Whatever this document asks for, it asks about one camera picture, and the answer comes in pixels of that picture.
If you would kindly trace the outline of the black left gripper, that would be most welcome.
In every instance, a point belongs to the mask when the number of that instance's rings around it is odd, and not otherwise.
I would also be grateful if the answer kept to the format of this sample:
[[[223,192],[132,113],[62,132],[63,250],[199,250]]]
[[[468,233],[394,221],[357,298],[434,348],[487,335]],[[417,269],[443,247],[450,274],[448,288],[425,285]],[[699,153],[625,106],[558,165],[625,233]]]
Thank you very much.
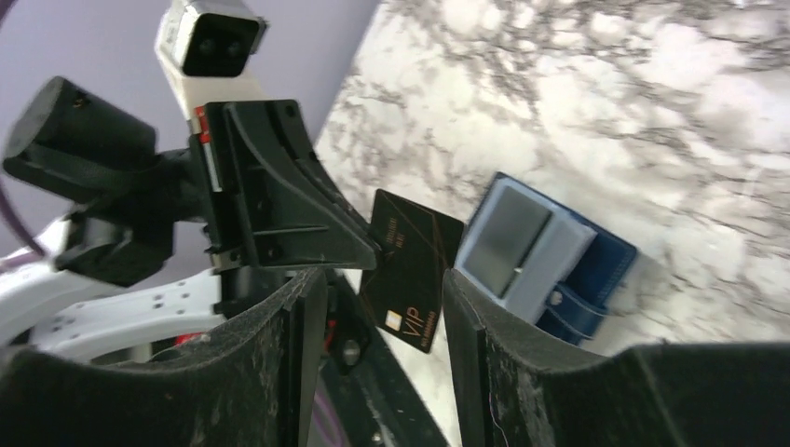
[[[294,100],[208,102],[189,139],[216,271],[372,270],[380,249],[331,182]]]

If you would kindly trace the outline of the blue leather card holder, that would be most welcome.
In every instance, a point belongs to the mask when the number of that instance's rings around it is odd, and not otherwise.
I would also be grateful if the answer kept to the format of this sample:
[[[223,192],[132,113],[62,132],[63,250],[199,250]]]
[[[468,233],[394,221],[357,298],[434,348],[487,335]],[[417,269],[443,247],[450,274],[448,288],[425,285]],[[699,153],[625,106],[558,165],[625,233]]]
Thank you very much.
[[[571,345],[591,340],[637,248],[497,173],[470,218],[455,268],[493,304]]]

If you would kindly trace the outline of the black VIP credit card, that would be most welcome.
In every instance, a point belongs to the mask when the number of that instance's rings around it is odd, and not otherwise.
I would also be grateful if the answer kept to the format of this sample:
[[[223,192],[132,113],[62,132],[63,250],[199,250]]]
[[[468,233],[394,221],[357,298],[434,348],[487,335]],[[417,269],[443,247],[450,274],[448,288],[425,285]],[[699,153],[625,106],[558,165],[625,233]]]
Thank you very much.
[[[362,273],[360,298],[379,329],[429,353],[443,309],[443,275],[455,262],[465,224],[378,189],[369,230],[382,258]]]

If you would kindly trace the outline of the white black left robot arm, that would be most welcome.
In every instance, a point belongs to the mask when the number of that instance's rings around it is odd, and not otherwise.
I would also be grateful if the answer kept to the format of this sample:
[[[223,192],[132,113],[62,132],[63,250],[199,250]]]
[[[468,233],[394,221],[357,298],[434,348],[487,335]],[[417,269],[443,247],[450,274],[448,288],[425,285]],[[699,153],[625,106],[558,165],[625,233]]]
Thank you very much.
[[[7,173],[73,202],[54,268],[128,287],[172,256],[174,225],[207,226],[219,272],[377,266],[379,245],[316,158],[292,100],[208,102],[187,148],[56,76],[16,124]]]

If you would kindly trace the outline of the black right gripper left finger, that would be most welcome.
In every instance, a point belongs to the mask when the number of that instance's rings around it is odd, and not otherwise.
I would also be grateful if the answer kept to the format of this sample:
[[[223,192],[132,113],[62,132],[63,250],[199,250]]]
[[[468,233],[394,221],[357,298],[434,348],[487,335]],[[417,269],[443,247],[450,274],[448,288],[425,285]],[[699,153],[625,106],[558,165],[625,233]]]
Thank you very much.
[[[1,353],[5,446],[303,446],[324,340],[325,274],[146,363]]]

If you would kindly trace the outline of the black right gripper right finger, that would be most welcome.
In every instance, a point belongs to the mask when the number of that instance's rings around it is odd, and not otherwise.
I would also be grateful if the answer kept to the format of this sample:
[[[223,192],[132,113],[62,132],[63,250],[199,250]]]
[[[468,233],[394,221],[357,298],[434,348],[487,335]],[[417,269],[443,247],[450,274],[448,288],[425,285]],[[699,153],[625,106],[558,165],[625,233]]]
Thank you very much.
[[[607,358],[492,303],[455,270],[445,329],[466,446],[785,446],[786,343],[636,345]]]

